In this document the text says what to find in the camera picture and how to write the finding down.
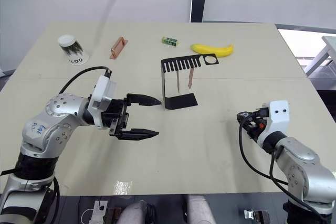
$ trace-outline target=black comb-shaped bracket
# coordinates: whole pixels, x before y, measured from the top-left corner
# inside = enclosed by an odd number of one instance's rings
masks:
[[[205,55],[189,55],[182,57],[175,57],[169,59],[161,60],[161,78],[162,78],[162,96],[164,101],[164,106],[169,110],[176,110],[186,107],[197,106],[197,101],[194,93],[178,95],[176,97],[166,97],[165,96],[165,79],[164,74],[166,72],[175,72],[190,68],[201,67],[200,57],[203,57],[206,65],[219,64],[218,59],[215,54],[205,54]],[[215,62],[208,62],[206,60],[207,56],[214,57]]]

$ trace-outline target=robotic arm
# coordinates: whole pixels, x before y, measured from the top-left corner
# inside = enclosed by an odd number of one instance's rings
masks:
[[[274,156],[287,178],[289,201],[284,210],[288,213],[288,224],[330,223],[336,178],[322,166],[318,154],[286,136],[288,102],[273,101],[256,112],[240,112],[237,119],[249,137]]]
[[[49,188],[53,181],[54,190],[59,191],[54,172],[58,157],[78,126],[109,127],[109,134],[120,140],[142,140],[158,135],[146,129],[123,130],[129,117],[127,106],[131,103],[152,106],[161,102],[140,94],[113,99],[116,85],[110,81],[110,75],[111,71],[107,70],[100,76],[88,99],[61,91],[48,101],[40,114],[26,123],[16,166],[2,172],[9,177],[0,199],[0,224],[45,222],[56,196]]]

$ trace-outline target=beige tabletop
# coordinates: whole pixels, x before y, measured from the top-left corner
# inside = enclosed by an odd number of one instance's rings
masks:
[[[128,108],[128,128],[159,131],[139,142],[119,141],[94,126],[78,128],[59,158],[56,175],[63,195],[246,193],[277,191],[244,163],[238,147],[236,114],[254,111],[262,103],[290,102],[288,135],[296,137],[336,171],[335,123],[272,24],[109,23],[94,46],[94,23],[51,24],[0,92],[3,132],[1,170],[13,168],[25,122],[44,109],[78,71],[104,65],[117,82],[115,98],[143,93],[162,99],[160,60],[194,54],[190,44],[235,45],[219,64],[195,70],[192,92],[198,106],[166,110],[164,106]],[[74,34],[91,59],[72,66],[57,45],[58,36]],[[109,49],[119,36],[129,40],[117,60]],[[180,41],[177,48],[161,37]],[[76,80],[67,90],[87,97],[100,72]],[[187,91],[181,75],[182,91]],[[176,75],[167,76],[176,93]],[[244,134],[246,155],[267,172],[270,156]],[[284,178],[277,169],[275,174]],[[1,187],[6,177],[1,178]]]

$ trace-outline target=yellow banana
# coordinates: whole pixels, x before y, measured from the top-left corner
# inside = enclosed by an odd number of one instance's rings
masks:
[[[225,57],[232,54],[233,44],[228,47],[209,47],[202,44],[192,44],[191,49],[199,54],[215,54],[216,57]]]

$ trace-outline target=white cup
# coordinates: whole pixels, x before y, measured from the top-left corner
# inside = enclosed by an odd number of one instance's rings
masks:
[[[73,35],[62,35],[58,43],[64,54],[73,65],[81,65],[89,60],[89,55],[83,50]]]

